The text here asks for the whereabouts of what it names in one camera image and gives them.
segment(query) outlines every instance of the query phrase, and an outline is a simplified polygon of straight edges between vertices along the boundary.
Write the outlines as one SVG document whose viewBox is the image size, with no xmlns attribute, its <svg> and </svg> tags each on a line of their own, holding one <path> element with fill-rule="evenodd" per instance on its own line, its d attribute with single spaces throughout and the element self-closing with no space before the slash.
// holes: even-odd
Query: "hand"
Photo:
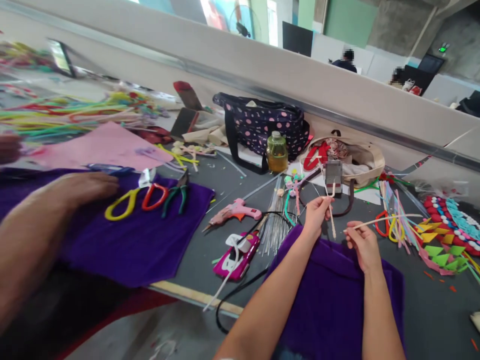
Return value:
<svg viewBox="0 0 480 360">
<path fill-rule="evenodd" d="M 22 138 L 15 134 L 0 134 L 0 165 L 14 163 L 20 158 Z"/>
<path fill-rule="evenodd" d="M 95 200 L 115 195 L 119 180 L 104 172 L 71 173 L 34 191 L 33 197 L 41 197 L 47 204 L 54 203 L 77 209 Z"/>
<path fill-rule="evenodd" d="M 324 219 L 328 221 L 330 219 L 329 205 L 335 201 L 330 196 L 320 196 L 306 205 L 305 225 L 303 226 L 302 233 L 307 236 L 319 238 L 322 233 L 322 223 Z"/>
<path fill-rule="evenodd" d="M 362 224 L 361 221 L 350 221 L 346 224 L 348 226 L 345 231 L 348 248 L 355 248 L 358 263 L 365 275 L 374 271 L 382 271 L 382 259 L 380 258 L 377 236 L 365 225 L 355 230 L 352 229 L 360 224 Z"/>
</svg>

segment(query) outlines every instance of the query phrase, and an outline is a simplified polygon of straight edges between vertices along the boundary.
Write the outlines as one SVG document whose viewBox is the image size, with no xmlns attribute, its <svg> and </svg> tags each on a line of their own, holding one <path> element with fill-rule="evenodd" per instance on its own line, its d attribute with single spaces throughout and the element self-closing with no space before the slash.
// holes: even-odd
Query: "exit sign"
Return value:
<svg viewBox="0 0 480 360">
<path fill-rule="evenodd" d="M 441 47 L 438 49 L 439 52 L 441 53 L 444 53 L 447 51 L 447 49 L 449 48 L 450 44 L 444 42 Z"/>
</svg>

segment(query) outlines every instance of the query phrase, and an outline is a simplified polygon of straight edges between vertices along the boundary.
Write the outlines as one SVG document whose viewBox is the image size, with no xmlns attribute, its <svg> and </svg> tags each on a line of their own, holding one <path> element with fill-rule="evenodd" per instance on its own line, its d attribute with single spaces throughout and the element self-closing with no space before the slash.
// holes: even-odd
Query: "hot glue gun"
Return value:
<svg viewBox="0 0 480 360">
<path fill-rule="evenodd" d="M 211 220 L 208 222 L 208 226 L 202 230 L 202 233 L 210 229 L 212 226 L 223 225 L 224 222 L 233 217 L 242 221 L 246 215 L 255 220 L 260 220 L 262 217 L 262 212 L 260 210 L 251 207 L 245 207 L 244 205 L 245 200 L 238 198 L 233 202 L 233 204 L 225 206 L 214 217 L 211 218 Z"/>
</svg>

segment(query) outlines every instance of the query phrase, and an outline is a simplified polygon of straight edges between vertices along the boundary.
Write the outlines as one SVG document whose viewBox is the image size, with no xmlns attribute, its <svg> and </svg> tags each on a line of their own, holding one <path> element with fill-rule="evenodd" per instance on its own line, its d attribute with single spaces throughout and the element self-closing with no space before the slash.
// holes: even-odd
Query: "green pliers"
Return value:
<svg viewBox="0 0 480 360">
<path fill-rule="evenodd" d="M 161 213 L 161 218 L 165 219 L 167 217 L 167 211 L 169 209 L 169 205 L 172 202 L 172 199 L 177 195 L 177 193 L 181 193 L 181 204 L 180 208 L 178 209 L 178 215 L 182 215 L 184 213 L 185 203 L 187 202 L 187 188 L 189 186 L 189 171 L 185 171 L 181 176 L 180 180 L 176 186 L 168 189 L 168 197 L 163 204 L 163 212 Z"/>
</svg>

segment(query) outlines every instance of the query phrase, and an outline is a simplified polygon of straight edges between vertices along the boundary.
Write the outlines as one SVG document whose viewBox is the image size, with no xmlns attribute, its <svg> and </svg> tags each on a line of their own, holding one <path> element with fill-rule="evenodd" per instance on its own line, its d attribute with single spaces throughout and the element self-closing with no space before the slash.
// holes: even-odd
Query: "navy bag with pink dots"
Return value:
<svg viewBox="0 0 480 360">
<path fill-rule="evenodd" d="M 268 171 L 267 139 L 279 131 L 286 139 L 288 160 L 293 161 L 308 145 L 310 125 L 297 106 L 219 92 L 213 102 L 225 110 L 225 132 L 232 158 L 257 174 Z M 262 156 L 261 168 L 239 157 L 238 143 Z"/>
</svg>

